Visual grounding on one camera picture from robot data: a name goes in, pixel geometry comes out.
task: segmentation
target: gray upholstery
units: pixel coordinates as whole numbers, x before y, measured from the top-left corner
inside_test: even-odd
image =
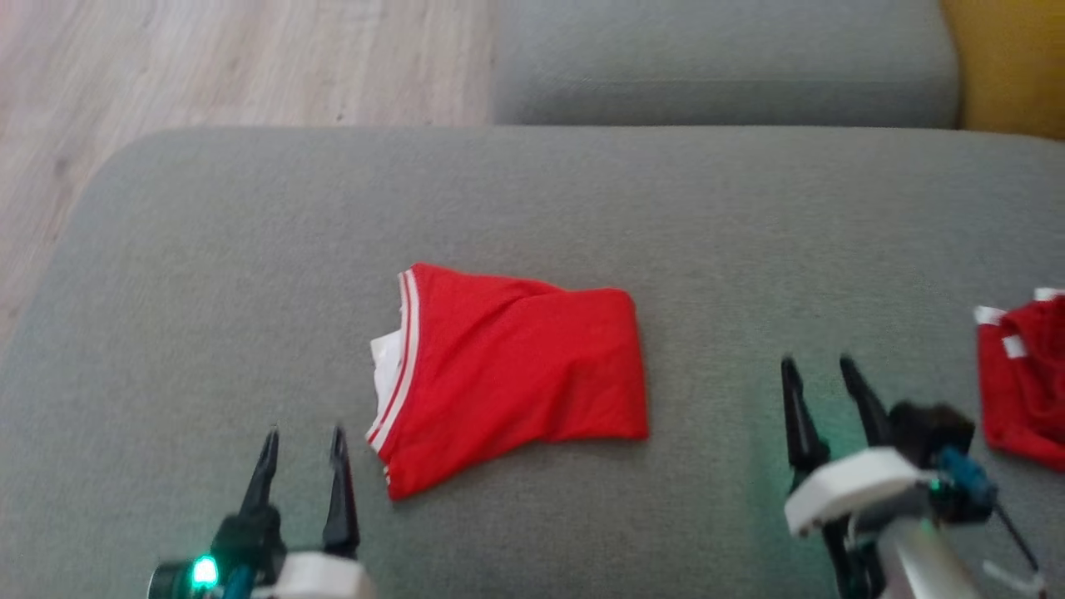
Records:
[[[382,599],[829,597],[783,516],[781,356],[837,455],[862,446],[843,350],[885,398],[978,415],[971,308],[1065,282],[1063,187],[1060,145],[941,131],[147,139],[79,203],[0,371],[0,588],[140,597],[204,550],[275,423],[284,534],[313,544],[339,420]],[[651,439],[529,447],[390,503],[367,343],[419,260],[629,291]],[[1061,576],[1065,481],[976,453]],[[1019,567],[999,528],[963,540]]]
[[[507,0],[495,119],[952,128],[937,0]]]

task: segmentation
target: white cable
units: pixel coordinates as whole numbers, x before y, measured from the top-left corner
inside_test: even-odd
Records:
[[[847,537],[843,539],[843,545],[847,547],[847,549],[854,548],[854,543],[856,540],[855,536],[857,535],[856,531],[857,522],[858,518],[861,517],[862,517],[862,511],[858,509],[857,512],[851,514],[850,519],[847,520]]]
[[[1041,572],[1035,572],[1032,574],[1030,580],[1026,581],[1007,572],[990,560],[984,560],[983,567],[984,573],[987,574],[988,578],[997,580],[1021,595],[1028,597],[1038,597],[1041,593],[1047,589],[1047,580],[1043,578]]]

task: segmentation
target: robotic arm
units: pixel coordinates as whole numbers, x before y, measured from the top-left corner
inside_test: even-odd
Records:
[[[1035,576],[1022,582],[994,564],[988,574],[1046,599],[1031,550],[998,502],[998,487],[968,457],[974,425],[947,405],[901,403],[890,414],[858,372],[839,361],[869,449],[831,462],[803,399],[791,358],[781,365],[788,460],[794,471],[784,514],[792,535],[820,532],[840,599],[980,599],[971,574],[939,533],[997,514]]]
[[[222,521],[210,553],[161,564],[148,599],[376,599],[373,582],[356,561],[359,522],[344,431],[333,431],[333,482],[322,547],[308,551],[289,552],[281,540],[281,515],[269,503],[279,438],[277,430],[267,435],[241,509]]]
[[[794,471],[784,507],[792,535],[820,533],[840,599],[980,599],[971,574],[946,543],[943,527],[998,515],[1035,576],[984,570],[1015,590],[1046,599],[1031,550],[998,502],[998,488],[968,457],[973,423],[947,405],[910,403],[888,414],[853,360],[840,359],[869,449],[831,460],[803,398],[794,361],[781,365],[788,460]],[[329,515],[322,547],[290,552],[281,516],[269,503],[279,434],[271,431],[241,508],[218,528],[209,553],[154,571],[148,599],[376,599],[356,560],[356,517],[347,441],[333,431]]]

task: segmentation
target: folded red shirt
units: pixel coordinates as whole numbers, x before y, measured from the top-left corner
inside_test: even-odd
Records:
[[[648,436],[636,308],[618,289],[414,264],[372,343],[366,439],[399,500],[530,441]]]
[[[1065,471],[1065,292],[976,317],[987,444]]]

